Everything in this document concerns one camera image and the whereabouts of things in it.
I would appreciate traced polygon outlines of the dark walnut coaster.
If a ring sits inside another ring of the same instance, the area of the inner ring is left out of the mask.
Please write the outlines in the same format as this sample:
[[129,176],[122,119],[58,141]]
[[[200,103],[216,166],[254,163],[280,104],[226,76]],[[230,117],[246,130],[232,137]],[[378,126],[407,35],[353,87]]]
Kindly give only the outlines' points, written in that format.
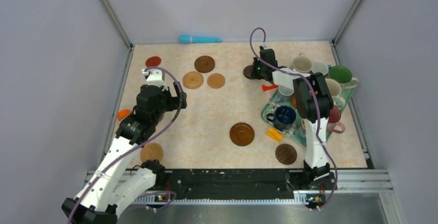
[[248,65],[244,68],[243,75],[248,79],[255,79],[254,77],[251,76],[251,72],[252,72],[252,65]]

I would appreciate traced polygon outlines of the red round coaster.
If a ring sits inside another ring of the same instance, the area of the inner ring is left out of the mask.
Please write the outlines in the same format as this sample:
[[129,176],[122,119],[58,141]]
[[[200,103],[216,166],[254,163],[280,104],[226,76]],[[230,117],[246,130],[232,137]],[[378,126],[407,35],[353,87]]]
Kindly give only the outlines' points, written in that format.
[[146,61],[145,61],[145,66],[146,67],[158,67],[161,64],[162,60],[159,56],[152,56],[149,57]]

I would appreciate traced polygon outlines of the light wood coaster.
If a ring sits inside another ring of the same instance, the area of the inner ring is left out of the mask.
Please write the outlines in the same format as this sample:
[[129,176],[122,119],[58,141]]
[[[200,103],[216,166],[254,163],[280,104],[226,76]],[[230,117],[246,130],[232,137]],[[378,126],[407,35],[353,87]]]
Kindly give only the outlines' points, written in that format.
[[207,84],[213,89],[219,89],[225,84],[225,77],[220,73],[213,73],[207,79]]

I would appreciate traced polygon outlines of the woven rattan coaster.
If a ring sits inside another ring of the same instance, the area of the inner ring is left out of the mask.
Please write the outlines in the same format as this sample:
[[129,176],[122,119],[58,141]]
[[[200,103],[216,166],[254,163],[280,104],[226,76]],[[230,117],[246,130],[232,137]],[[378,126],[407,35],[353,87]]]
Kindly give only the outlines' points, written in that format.
[[204,83],[204,77],[197,71],[191,71],[184,75],[182,83],[187,89],[197,89]]

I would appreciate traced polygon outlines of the dark brown grooved coaster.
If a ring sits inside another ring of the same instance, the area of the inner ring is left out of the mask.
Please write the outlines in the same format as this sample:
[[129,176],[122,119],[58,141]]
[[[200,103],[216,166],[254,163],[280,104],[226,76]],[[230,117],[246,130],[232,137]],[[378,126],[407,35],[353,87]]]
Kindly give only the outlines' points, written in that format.
[[215,60],[211,56],[200,56],[194,61],[194,67],[200,73],[208,73],[215,68]]

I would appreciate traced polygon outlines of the large brown wooden saucer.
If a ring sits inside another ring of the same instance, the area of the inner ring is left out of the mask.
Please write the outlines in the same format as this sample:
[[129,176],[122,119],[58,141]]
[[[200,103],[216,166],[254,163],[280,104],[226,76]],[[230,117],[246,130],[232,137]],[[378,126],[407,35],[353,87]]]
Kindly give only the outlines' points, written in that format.
[[229,137],[234,145],[245,147],[253,142],[255,132],[253,127],[248,123],[239,122],[230,128]]

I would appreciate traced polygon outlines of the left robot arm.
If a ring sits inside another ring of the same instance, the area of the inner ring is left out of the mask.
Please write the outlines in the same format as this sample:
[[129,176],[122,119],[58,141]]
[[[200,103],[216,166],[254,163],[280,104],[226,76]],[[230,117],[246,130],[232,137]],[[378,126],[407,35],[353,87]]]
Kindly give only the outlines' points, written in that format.
[[169,88],[143,85],[137,103],[119,124],[112,144],[87,185],[73,198],[66,198],[61,209],[68,223],[116,223],[126,208],[145,190],[165,185],[164,167],[147,162],[129,180],[119,185],[128,164],[140,149],[163,134],[187,107],[186,93],[179,82]]

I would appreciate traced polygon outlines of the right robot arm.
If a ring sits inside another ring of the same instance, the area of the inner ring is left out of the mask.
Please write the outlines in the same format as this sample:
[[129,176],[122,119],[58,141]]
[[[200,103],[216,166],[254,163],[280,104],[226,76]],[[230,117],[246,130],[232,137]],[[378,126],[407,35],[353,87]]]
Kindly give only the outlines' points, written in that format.
[[260,46],[259,49],[251,68],[251,78],[263,79],[278,87],[293,90],[296,112],[305,123],[304,185],[316,189],[324,179],[335,180],[335,176],[330,172],[330,156],[326,149],[326,127],[334,101],[324,75],[279,67],[273,49],[265,46]]

